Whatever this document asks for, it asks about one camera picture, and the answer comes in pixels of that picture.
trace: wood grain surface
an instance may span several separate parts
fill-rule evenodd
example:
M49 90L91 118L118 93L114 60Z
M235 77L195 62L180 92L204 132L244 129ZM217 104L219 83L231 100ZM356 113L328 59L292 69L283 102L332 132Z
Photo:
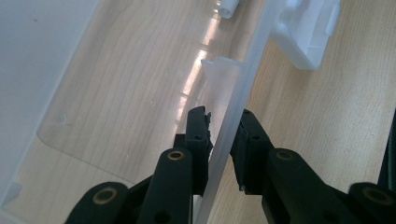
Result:
M318 71L296 69L267 44L247 108L274 146L299 152L342 191L376 183L396 107L396 2L342 1ZM232 161L209 223L265 223L261 200L244 196Z
M201 59L243 61L262 1L220 20L213 0L104 0L2 209L62 223L90 187L132 186L184 131L190 108L215 108ZM345 0L318 71L296 69L269 41L247 102L276 147L296 150L347 191L376 182L396 106L396 2ZM209 223L265 223L261 198L238 191L229 160Z

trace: white object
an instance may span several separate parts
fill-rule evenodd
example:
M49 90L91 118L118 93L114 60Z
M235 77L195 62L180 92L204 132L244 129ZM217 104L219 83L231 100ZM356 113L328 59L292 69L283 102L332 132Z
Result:
M268 37L270 35L272 38L282 37L276 42L299 68L315 69L320 65L328 37L336 22L339 1L318 0L319 4L315 1L267 0L248 47L247 56L242 63L230 63L228 68L226 68L225 59L216 59L212 63L214 68L207 68L208 62L203 61L206 77L212 77L214 81L217 81L217 83L212 83L212 85L216 86L214 88L216 94L219 95L220 99L228 99L230 97L230 101L227 102L227 111L210 159L209 180L206 185L205 195L194 206L196 210L194 211L194 223L204 224L209 218L219 182L233 144L233 137L248 100L248 94L259 68ZM301 43L313 43L312 41L321 44L321 52L315 55L305 54L305 51L301 48ZM220 82L223 79L224 71L232 74L238 70L236 68L240 68L240 74L236 76L236 83L232 85L234 86L233 90L223 89Z
M21 190L13 177L98 3L2 1L0 205Z
M288 0L271 38L296 67L318 69L339 10L339 0Z
M219 14L222 18L230 19L239 5L239 0L222 0L219 6Z

